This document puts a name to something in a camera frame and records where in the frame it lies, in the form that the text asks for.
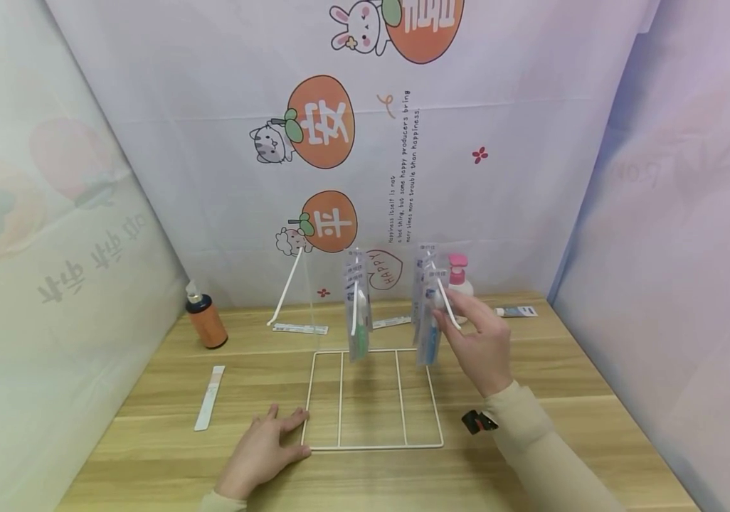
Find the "cartoon cat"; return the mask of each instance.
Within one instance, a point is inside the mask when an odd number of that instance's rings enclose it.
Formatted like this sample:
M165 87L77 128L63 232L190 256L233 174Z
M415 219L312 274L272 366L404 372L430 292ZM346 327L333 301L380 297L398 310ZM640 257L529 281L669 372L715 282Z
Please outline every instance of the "cartoon cat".
M347 28L331 40L331 47L335 50L350 48L360 53L375 52L376 56L381 56L391 42L382 18L382 0L357 1L350 11L333 6L331 17Z
M291 161L294 156L294 146L285 136L283 127L277 123L268 121L261 128L251 130L248 136L254 141L258 162L281 164Z

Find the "wire rack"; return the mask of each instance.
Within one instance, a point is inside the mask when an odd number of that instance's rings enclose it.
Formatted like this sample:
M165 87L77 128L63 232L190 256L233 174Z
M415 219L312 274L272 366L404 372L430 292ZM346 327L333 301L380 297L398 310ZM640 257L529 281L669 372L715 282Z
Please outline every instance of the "wire rack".
M313 452L362 452L362 451L376 451L377 449L433 449L441 448L445 446L445 438L442 436L442 422L439 419L439 409L436 407L436 394L433 391L433 383L430 380L430 369L425 367L425 373L428 374L428 387L430 388L430 401L433 405L433 412L436 416L436 428L439 431L439 443L434 444L412 444L408 442L408 427L405 420L405 401L402 396L402 375L399 374L399 352L410 352L415 351L414 348L381 348L370 350L369 352L393 352L394 360L396 361L396 382L398 383L398 399L399 399L399 410L402 411L402 436L404 444L397 445L377 445L377 446L346 446L342 444L342 384L344 382L344 371L345 371L345 355L349 353L348 350L335 350L335 351L316 351L314 352L311 360L311 379L309 381L309 395L305 400L305 408L309 409L311 405L311 389L313 388L314 370L317 367L318 356L339 356L339 405L337 410L337 445L326 446L326 447L315 447L311 446ZM306 421L302 426L302 437L300 443L305 444L305 432L309 427L309 421Z

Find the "orange spray bottle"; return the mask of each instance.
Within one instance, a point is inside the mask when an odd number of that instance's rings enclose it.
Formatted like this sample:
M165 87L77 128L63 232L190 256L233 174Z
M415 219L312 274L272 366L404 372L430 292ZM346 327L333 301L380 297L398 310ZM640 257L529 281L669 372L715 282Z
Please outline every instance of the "orange spray bottle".
M225 345L228 341L228 334L211 298L205 293L200 293L193 281L189 282L186 287L186 295L188 298L186 312L188 312L191 324L197 330L203 346L213 350Z

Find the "plastic packaging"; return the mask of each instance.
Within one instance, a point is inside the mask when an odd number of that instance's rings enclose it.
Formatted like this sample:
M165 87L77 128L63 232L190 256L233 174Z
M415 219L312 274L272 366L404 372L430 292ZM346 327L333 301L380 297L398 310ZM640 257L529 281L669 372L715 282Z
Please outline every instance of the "plastic packaging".
M539 316L533 306L497 307L498 316Z
M435 309L445 311L447 297L442 296L439 282L447 287L450 270L429 268L423 275L423 301L420 302L417 365L428 366L436 362L439 356L439 343L442 338L439 325L433 316Z
M363 266L367 263L365 258L365 252L361 251L359 247L355 249L348 249L348 260L345 262L346 265L356 265L361 263ZM374 315L371 313L371 285L367 279L367 275L364 271L364 278L360 282L360 287L365 292L367 298L367 330L374 330Z
M369 300L363 290L365 282L365 265L356 263L345 265L345 319L348 329L348 351L351 362L358 361L367 355L370 344Z
M423 300L425 270L430 268L431 263L436 258L436 249L435 243L420 243L416 251L416 264L413 268L413 288L411 290L411 322L415 326L413 345L416 345L419 339L419 312L421 300Z

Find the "wooden table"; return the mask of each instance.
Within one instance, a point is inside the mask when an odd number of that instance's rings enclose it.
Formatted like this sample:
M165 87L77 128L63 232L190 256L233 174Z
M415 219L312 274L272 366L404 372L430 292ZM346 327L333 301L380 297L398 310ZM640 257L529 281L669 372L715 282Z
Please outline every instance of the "wooden table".
M536 293L485 297L496 306L535 306L539 317L510 319L512 360L559 434L630 511L697 511L647 438ZM374 317L408 312L407 303L374 305ZM231 339L203 349L184 316L152 357L104 437L64 496L59 511L195 511L231 448L272 401L305 405L312 354L344 348L342 306L314 309L326 336L273 333L271 309L221 313ZM307 324L307 308L288 308L279 322ZM409 325L380 329L371 347L405 347ZM225 365L211 426L194 432L212 367ZM307 442L336 442L339 357L319 356ZM528 511L527 495L489 435L471 436L460 418L482 404L443 341L431 368L445 447L398 452L315 453L252 497L252 511ZM424 370L401 354L408 441L438 440ZM393 352L345 366L343 443L401 442ZM299 432L292 437L299 441Z

